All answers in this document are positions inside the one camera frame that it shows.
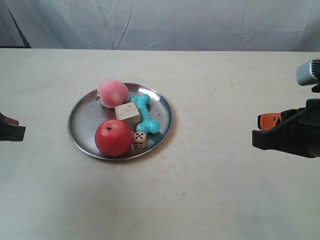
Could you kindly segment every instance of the bone toy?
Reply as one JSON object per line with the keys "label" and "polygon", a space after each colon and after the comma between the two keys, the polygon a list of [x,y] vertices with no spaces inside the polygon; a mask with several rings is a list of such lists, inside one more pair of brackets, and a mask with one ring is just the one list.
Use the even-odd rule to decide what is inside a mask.
{"label": "bone toy", "polygon": [[147,109],[147,104],[151,101],[150,96],[143,93],[140,96],[130,97],[129,101],[136,104],[141,115],[141,123],[136,126],[135,130],[145,134],[157,134],[160,130],[160,124],[158,121],[151,119]]}

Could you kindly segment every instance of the metal plate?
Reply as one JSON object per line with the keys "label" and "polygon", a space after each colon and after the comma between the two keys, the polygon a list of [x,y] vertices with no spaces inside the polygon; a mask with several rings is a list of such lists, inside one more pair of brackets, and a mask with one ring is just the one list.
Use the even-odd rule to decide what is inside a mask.
{"label": "metal plate", "polygon": [[125,155],[116,158],[105,157],[95,144],[98,126],[106,120],[115,119],[115,110],[104,107],[93,90],[79,100],[73,107],[68,119],[68,131],[74,144],[84,153],[102,160],[122,161],[137,158],[154,150],[168,135],[173,124],[173,112],[167,100],[157,91],[140,84],[125,83],[129,97],[148,94],[151,102],[147,105],[151,119],[160,123],[160,132],[147,135],[147,146],[137,149],[133,146]]}

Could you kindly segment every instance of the toy apple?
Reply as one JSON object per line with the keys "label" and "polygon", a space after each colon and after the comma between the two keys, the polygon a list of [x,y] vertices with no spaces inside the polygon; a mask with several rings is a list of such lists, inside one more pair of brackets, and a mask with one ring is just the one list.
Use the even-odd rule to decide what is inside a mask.
{"label": "toy apple", "polygon": [[109,109],[124,104],[129,95],[127,86],[115,79],[103,81],[97,88],[97,92],[101,103]]}
{"label": "toy apple", "polygon": [[102,154],[116,158],[130,150],[132,134],[123,121],[112,119],[100,124],[95,132],[94,141]]}

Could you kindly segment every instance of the wooden cube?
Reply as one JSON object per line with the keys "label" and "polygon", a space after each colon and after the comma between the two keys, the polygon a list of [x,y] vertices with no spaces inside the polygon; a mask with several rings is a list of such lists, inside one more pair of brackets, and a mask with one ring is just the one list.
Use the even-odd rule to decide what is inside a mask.
{"label": "wooden cube", "polygon": [[136,149],[145,148],[147,146],[147,134],[142,131],[135,132],[133,135],[132,143]]}
{"label": "wooden cube", "polygon": [[128,102],[114,108],[115,117],[123,121],[130,130],[135,130],[136,126],[141,123],[139,110],[134,102]]}

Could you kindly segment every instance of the pink peach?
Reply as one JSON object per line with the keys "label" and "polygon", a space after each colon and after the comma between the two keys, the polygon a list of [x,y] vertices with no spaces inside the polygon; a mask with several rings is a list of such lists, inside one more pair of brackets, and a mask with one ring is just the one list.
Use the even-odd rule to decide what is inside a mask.
{"label": "pink peach", "polygon": [[127,86],[115,79],[103,81],[97,91],[101,103],[109,109],[124,104],[129,95]]}

